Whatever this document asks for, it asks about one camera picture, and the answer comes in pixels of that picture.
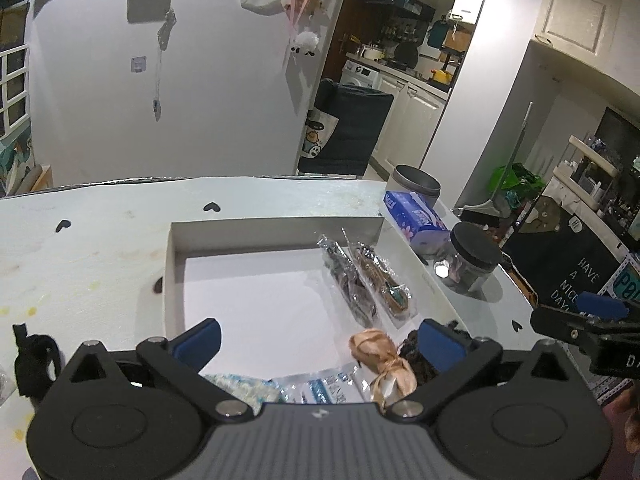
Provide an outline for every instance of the kitchen counter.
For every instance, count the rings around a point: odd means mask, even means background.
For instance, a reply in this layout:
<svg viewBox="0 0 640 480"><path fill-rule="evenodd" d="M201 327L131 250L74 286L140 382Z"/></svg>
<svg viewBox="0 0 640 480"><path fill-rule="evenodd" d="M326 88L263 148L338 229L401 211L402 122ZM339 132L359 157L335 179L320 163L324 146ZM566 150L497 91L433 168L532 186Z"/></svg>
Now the kitchen counter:
<svg viewBox="0 0 640 480"><path fill-rule="evenodd" d="M122 350L162 334L162 294L154 284L164 273L171 222L377 216L384 190L383 182L368 180L228 177L0 200L0 365L13 377L12 324L52 335L67 358L87 339ZM204 211L210 202L220 211ZM438 212L449 226L457 221L441 203ZM59 227L62 220L69 227ZM529 325L529 303L502 269L477 297L441 288L473 336L493 337L509 349L529 349L540 338ZM512 320L523 329L515 332ZM24 438L32 416L31 403L17 391L0 406L3 478L23 478L30 467Z"/></svg>
<svg viewBox="0 0 640 480"><path fill-rule="evenodd" d="M392 75L394 77L397 77L398 79L401 79L402 81L407 81L408 83L411 83L412 85L417 86L418 88L421 88L423 90L426 90L427 92L432 93L433 95L435 95L436 97L439 97L440 99L443 99L445 101L447 101L449 99L449 94L446 92L443 92L442 90L431 86L429 83L425 82L425 81L421 81L420 79L417 79L413 76L408 75L407 72L402 72L401 70L396 70L395 68L391 68L390 66L386 66L382 63L378 63L377 61L372 61L370 59L365 59L363 57L360 56L356 56L355 54L347 54L347 57L349 59L353 59L355 62L360 63L362 65L365 66L369 66L371 68L375 68L376 70L379 70L380 72L385 72L389 75Z"/></svg>

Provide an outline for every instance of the jar with black lid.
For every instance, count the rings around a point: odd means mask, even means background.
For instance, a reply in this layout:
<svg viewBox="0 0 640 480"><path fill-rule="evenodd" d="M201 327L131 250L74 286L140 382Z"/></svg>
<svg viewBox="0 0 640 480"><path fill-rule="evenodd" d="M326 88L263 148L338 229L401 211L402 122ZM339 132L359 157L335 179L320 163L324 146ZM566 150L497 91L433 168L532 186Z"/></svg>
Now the jar with black lid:
<svg viewBox="0 0 640 480"><path fill-rule="evenodd" d="M469 222L454 225L449 240L433 263L436 275L450 288L474 292L502 262L502 251L479 227Z"/></svg>

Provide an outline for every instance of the black strap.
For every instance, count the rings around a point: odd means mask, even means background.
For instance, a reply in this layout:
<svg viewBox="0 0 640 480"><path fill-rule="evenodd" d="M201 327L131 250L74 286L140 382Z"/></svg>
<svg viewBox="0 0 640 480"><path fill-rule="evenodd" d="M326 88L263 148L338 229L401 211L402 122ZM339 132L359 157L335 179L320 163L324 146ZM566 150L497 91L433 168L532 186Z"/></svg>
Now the black strap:
<svg viewBox="0 0 640 480"><path fill-rule="evenodd" d="M18 357L15 359L15 381L23 397L41 401L53 381L49 377L49 363L53 362L56 378L62 368L60 350L55 340L48 335L27 336L27 326L14 325Z"/></svg>

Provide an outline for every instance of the floor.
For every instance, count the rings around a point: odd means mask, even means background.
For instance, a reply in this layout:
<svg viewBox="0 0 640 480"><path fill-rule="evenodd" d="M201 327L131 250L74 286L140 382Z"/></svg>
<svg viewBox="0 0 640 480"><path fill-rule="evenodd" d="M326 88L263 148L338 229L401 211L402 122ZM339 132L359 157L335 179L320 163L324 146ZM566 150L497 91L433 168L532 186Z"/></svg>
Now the floor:
<svg viewBox="0 0 640 480"><path fill-rule="evenodd" d="M379 174L376 173L372 165L367 166L367 171L364 172L363 180L375 180L377 182L386 182Z"/></svg>

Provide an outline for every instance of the blue tissue package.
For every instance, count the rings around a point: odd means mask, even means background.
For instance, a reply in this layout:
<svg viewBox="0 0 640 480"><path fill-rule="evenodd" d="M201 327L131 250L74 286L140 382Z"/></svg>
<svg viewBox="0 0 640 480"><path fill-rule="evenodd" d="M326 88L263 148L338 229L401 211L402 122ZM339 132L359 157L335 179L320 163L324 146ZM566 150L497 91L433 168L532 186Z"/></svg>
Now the blue tissue package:
<svg viewBox="0 0 640 480"><path fill-rule="evenodd" d="M387 191L385 205L416 254L434 254L449 238L444 222L417 193Z"/></svg>

